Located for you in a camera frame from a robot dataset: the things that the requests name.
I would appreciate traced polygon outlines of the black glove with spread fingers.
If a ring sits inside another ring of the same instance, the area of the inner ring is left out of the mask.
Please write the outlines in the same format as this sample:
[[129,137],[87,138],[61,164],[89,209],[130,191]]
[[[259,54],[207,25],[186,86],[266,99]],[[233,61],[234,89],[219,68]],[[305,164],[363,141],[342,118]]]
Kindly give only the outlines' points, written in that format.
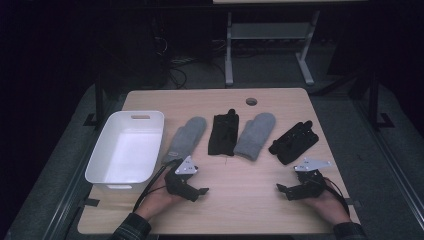
[[312,130],[311,120],[298,122],[280,138],[274,140],[268,151],[283,164],[288,165],[319,141]]

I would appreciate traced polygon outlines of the black metal stand post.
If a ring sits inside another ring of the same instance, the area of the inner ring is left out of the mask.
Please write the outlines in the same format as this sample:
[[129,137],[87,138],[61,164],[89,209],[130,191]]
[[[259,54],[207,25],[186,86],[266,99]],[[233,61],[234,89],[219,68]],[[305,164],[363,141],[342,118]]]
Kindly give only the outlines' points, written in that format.
[[381,128],[394,128],[394,123],[387,113],[379,111],[379,80],[374,69],[367,70],[369,95],[368,95],[368,121],[375,131]]
[[95,91],[95,112],[87,115],[84,126],[93,126],[99,128],[105,120],[105,71],[99,70],[94,81]]

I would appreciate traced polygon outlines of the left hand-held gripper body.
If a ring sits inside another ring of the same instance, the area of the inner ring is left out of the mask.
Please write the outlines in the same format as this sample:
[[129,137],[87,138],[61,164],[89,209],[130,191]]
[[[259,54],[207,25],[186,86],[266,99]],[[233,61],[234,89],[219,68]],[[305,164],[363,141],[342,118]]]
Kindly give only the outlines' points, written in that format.
[[165,176],[166,188],[169,194],[180,196],[186,200],[195,202],[201,192],[190,186],[187,181],[197,173],[197,167],[192,158],[174,160],[174,165]]

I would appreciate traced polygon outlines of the black glove with folded fingers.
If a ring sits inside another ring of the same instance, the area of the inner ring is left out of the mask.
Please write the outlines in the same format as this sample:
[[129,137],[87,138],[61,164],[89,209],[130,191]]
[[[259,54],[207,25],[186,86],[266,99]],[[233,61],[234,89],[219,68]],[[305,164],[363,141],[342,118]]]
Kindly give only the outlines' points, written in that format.
[[215,115],[208,143],[209,155],[234,155],[238,140],[239,115],[234,109],[226,114]]

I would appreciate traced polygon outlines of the white plastic bin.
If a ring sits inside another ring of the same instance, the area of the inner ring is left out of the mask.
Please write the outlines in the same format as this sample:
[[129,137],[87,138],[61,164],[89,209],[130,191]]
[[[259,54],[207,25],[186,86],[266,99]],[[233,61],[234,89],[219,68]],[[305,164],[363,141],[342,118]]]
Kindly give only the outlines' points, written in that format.
[[164,131],[160,111],[118,111],[106,121],[85,178],[104,191],[140,192],[152,176]]

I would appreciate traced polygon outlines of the grey metal stand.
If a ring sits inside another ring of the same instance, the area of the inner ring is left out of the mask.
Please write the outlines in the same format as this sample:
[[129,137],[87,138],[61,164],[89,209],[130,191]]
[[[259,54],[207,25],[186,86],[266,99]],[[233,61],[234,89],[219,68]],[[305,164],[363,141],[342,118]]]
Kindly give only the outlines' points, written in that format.
[[295,23],[234,23],[232,13],[227,14],[226,54],[225,54],[225,85],[234,84],[232,63],[233,40],[303,40],[303,48],[295,54],[303,79],[308,86],[315,84],[306,56],[312,42],[317,22],[320,16],[315,11],[309,22]]

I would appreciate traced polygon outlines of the person's right hand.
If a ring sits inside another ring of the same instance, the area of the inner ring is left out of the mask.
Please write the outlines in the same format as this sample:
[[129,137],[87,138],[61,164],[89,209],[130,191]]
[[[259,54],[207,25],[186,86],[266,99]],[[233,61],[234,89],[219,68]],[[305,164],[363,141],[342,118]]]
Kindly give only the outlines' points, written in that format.
[[351,222],[343,205],[328,190],[323,191],[319,197],[302,199],[301,202],[314,209],[323,220],[332,226]]

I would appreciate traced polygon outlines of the grey knit mitten with label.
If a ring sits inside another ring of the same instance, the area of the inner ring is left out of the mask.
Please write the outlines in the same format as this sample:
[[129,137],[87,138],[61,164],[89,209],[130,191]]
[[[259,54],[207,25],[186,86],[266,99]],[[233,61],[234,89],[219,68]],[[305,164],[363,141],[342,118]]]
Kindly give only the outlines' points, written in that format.
[[169,163],[190,156],[203,136],[206,125],[205,118],[196,116],[189,119],[184,126],[179,127],[162,162]]

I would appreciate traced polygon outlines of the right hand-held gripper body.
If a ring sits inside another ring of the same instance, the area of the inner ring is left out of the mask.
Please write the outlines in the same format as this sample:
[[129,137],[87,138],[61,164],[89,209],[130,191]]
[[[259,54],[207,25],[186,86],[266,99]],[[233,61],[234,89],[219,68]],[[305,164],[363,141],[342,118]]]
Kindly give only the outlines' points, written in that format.
[[307,173],[307,180],[304,184],[289,187],[290,197],[288,200],[301,200],[306,198],[319,197],[325,190],[326,183],[320,169],[330,167],[330,161],[321,161],[305,157],[304,160],[294,167],[294,171]]

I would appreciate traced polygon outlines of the person's left hand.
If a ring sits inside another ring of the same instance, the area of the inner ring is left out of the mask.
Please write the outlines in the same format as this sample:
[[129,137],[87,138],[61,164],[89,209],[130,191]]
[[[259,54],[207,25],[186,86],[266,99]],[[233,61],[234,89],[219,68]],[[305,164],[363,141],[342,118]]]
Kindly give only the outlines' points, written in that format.
[[176,203],[183,201],[182,197],[168,193],[164,174],[157,179],[152,185],[152,188],[153,192],[148,194],[134,211],[135,214],[147,221],[161,214]]

